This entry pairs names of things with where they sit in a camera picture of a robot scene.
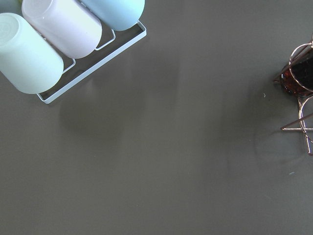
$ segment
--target cup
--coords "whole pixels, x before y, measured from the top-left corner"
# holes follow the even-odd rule
[[[280,84],[284,91],[295,97],[313,94],[313,43],[298,46],[283,68]]]
[[[123,31],[134,26],[145,6],[145,0],[81,0],[111,29]]]
[[[0,13],[15,13],[22,15],[21,3],[18,0],[0,0]]]
[[[100,20],[77,0],[23,0],[22,13],[69,58],[89,55],[100,42]]]
[[[60,55],[21,16],[0,14],[0,71],[21,92],[49,90],[62,76]]]

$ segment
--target metal stand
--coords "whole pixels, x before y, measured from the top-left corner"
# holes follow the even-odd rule
[[[311,151],[311,148],[313,147],[313,140],[308,136],[307,132],[313,131],[313,128],[307,128],[304,120],[312,117],[313,113],[306,115],[306,116],[303,116],[303,108],[304,108],[305,104],[312,98],[313,98],[313,95],[305,98],[304,100],[301,100],[301,98],[298,98],[298,105],[299,105],[298,118],[299,119],[297,119],[291,123],[288,123],[287,125],[280,128],[282,131],[301,131],[301,132],[303,132],[304,136],[305,136],[306,145],[307,145],[307,151],[308,151],[308,154],[311,156],[313,156],[313,153]],[[299,128],[288,128],[289,126],[292,126],[292,125],[297,124],[297,123],[300,124]]]
[[[37,94],[40,100],[46,104],[51,103],[92,72],[147,35],[146,27],[139,21],[132,28],[117,32],[116,34],[118,35],[115,35],[112,29],[111,32],[112,39],[96,48],[92,54],[82,59],[71,59],[72,64],[64,70],[59,82],[50,90]]]

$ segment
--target wire ring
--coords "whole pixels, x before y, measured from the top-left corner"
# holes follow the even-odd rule
[[[293,50],[293,52],[291,53],[291,55],[290,55],[290,57],[289,57],[288,65],[289,65],[290,74],[292,75],[292,78],[296,81],[296,83],[298,83],[298,85],[301,86],[302,88],[304,88],[304,89],[306,89],[306,90],[308,90],[308,91],[310,91],[310,92],[313,92],[312,89],[309,89],[309,88],[307,88],[307,87],[304,87],[304,86],[295,78],[295,76],[294,76],[294,74],[293,74],[293,72],[292,72],[292,70],[291,70],[291,65],[292,65],[292,63],[294,62],[294,59],[298,58],[299,54],[300,54],[301,52],[303,52],[307,46],[311,46],[311,48],[313,47],[313,37],[312,37],[312,42],[311,42],[311,43],[302,44],[302,45],[296,47],[296,49]],[[297,54],[297,56],[296,56],[295,58],[293,58],[294,54],[295,54],[300,48],[302,48],[302,47],[304,47],[304,48]]]
[[[304,108],[304,105],[310,100],[313,98],[313,95],[306,98],[305,101],[301,104],[300,108],[299,108],[299,119],[301,119],[303,117],[303,108]],[[313,143],[313,140],[308,136],[307,134],[307,131],[305,130],[306,126],[305,126],[305,122],[304,120],[300,121],[300,128],[303,132],[303,134],[305,135],[305,137],[311,142]]]

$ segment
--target drying rack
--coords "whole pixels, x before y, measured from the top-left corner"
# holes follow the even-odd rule
[[[57,50],[63,58],[65,67],[67,68],[63,71],[60,80],[54,87],[48,91],[37,94],[42,102],[46,104],[51,103],[91,73],[147,35],[147,29],[140,21],[130,29],[117,32],[108,29],[103,22],[101,23],[104,32],[104,36],[99,43],[101,46],[96,48],[96,50],[90,55],[75,60],[66,57]]]

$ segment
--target white cup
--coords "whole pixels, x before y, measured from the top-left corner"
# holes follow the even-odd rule
[[[23,0],[24,18],[69,58],[79,59],[98,46],[99,19],[77,0]]]
[[[21,92],[49,90],[64,69],[60,55],[21,16],[0,14],[0,71]]]
[[[123,31],[134,26],[145,6],[145,0],[81,0],[111,29]]]

